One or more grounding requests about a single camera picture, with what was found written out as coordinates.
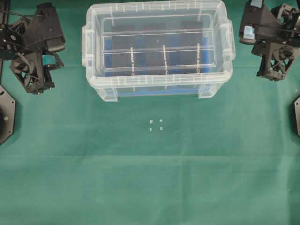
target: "green tablecloth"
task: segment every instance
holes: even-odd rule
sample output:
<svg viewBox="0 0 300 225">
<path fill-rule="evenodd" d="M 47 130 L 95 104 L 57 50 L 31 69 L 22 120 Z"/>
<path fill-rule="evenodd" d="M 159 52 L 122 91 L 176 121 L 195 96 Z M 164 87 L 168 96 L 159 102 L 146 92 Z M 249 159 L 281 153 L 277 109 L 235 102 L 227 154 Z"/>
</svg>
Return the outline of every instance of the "green tablecloth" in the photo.
<svg viewBox="0 0 300 225">
<path fill-rule="evenodd" d="M 81 65 L 86 11 L 103 1 L 52 2 L 67 41 L 56 88 L 26 94 L 4 65 L 17 107 L 0 146 L 1 225 L 300 224 L 300 60 L 282 82 L 256 78 L 260 58 L 238 42 L 244 0 L 225 1 L 237 58 L 214 98 L 117 103 L 99 98 Z M 11 11 L 32 14 L 39 3 L 12 0 Z"/>
</svg>

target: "black cable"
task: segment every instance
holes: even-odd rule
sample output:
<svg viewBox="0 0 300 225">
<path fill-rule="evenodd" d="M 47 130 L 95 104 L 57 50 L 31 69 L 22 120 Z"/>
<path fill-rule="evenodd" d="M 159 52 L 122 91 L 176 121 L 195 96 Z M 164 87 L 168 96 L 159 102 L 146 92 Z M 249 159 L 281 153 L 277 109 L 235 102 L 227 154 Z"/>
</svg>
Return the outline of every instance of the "black cable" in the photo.
<svg viewBox="0 0 300 225">
<path fill-rule="evenodd" d="M 277 28 L 277 27 L 271 27 L 267 25 L 262 25 L 262 24 L 252 24 L 254 27 L 265 27 L 265 28 L 270 28 L 273 30 L 278 30 L 282 32 L 289 32 L 289 33 L 295 33 L 295 34 L 300 34 L 300 31 L 295 31 L 295 30 L 287 30 L 287 29 L 282 29 L 282 28 Z"/>
<path fill-rule="evenodd" d="M 17 16 L 20 16 L 20 17 L 26 17 L 26 18 L 34 18 L 34 17 L 44 18 L 43 15 L 23 15 L 23 14 L 20 14 L 20 13 L 13 13 L 13 12 L 8 12 L 8 11 L 4 11 L 4 10 L 0 10 L 0 13 L 7 13 L 7 14 L 12 14 L 12 15 L 17 15 Z"/>
</svg>

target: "green cloth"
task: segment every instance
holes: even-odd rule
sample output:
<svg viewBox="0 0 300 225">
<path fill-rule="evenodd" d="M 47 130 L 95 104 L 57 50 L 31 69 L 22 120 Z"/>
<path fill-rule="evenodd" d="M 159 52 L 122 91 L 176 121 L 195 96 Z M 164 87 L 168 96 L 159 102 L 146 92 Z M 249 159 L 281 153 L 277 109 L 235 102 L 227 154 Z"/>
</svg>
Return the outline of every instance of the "green cloth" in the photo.
<svg viewBox="0 0 300 225">
<path fill-rule="evenodd" d="M 15 132 L 0 146 L 0 224 L 299 225 L 300 60 L 282 82 L 256 77 L 260 58 L 238 42 L 245 1 L 224 1 L 237 57 L 215 97 L 106 103 L 81 65 L 86 11 L 104 1 L 52 0 L 66 38 L 56 88 L 26 94 L 4 65 L 17 105 Z M 12 0 L 11 11 L 30 15 L 39 3 Z"/>
</svg>

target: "clear plastic storage box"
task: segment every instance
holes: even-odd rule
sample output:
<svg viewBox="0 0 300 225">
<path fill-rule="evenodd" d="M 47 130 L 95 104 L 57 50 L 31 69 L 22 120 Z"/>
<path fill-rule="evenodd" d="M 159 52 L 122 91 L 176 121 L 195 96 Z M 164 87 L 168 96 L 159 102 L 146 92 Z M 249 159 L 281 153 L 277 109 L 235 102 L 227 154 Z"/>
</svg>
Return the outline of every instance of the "clear plastic storage box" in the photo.
<svg viewBox="0 0 300 225">
<path fill-rule="evenodd" d="M 122 96 L 210 98 L 233 74 L 233 25 L 220 0 L 92 5 L 82 64 L 104 101 Z"/>
</svg>

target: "metal screw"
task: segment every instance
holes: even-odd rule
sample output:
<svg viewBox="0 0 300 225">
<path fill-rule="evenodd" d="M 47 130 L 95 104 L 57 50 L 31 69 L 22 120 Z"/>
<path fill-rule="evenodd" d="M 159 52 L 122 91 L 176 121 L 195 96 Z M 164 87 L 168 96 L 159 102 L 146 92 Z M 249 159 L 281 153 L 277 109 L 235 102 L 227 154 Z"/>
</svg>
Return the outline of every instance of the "metal screw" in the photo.
<svg viewBox="0 0 300 225">
<path fill-rule="evenodd" d="M 10 38 L 13 40 L 13 41 L 16 41 L 17 38 L 15 37 L 15 35 L 11 35 Z"/>
</svg>

